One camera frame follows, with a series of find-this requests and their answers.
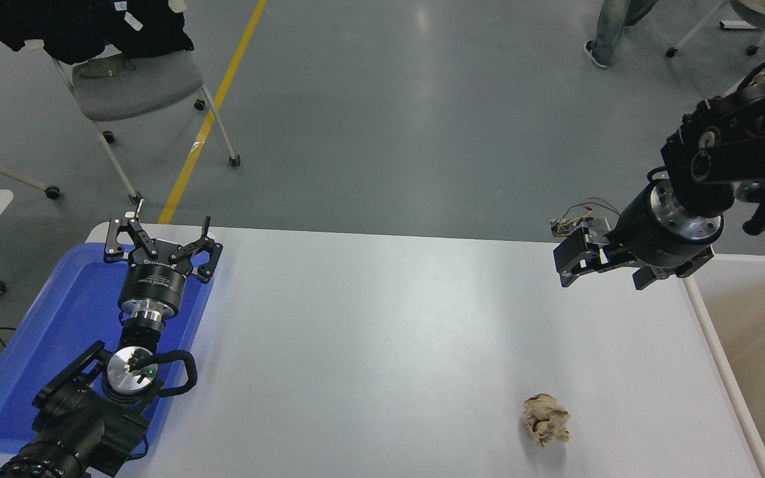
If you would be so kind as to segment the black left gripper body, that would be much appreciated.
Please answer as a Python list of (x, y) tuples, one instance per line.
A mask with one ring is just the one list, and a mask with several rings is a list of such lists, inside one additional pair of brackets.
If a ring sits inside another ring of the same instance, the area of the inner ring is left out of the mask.
[(155, 311), (162, 319), (179, 314), (187, 276), (192, 263), (183, 258), (172, 264), (170, 255), (148, 258), (145, 249), (131, 250), (127, 255), (128, 269), (119, 295), (119, 308), (128, 315), (136, 311)]

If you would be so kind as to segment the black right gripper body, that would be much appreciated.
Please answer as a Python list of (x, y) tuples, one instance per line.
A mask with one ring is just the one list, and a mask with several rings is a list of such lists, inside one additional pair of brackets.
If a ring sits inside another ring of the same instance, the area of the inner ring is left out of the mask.
[(632, 275), (635, 289), (657, 279), (687, 278), (713, 258), (716, 218), (691, 214), (672, 189), (643, 189), (610, 231), (640, 263)]

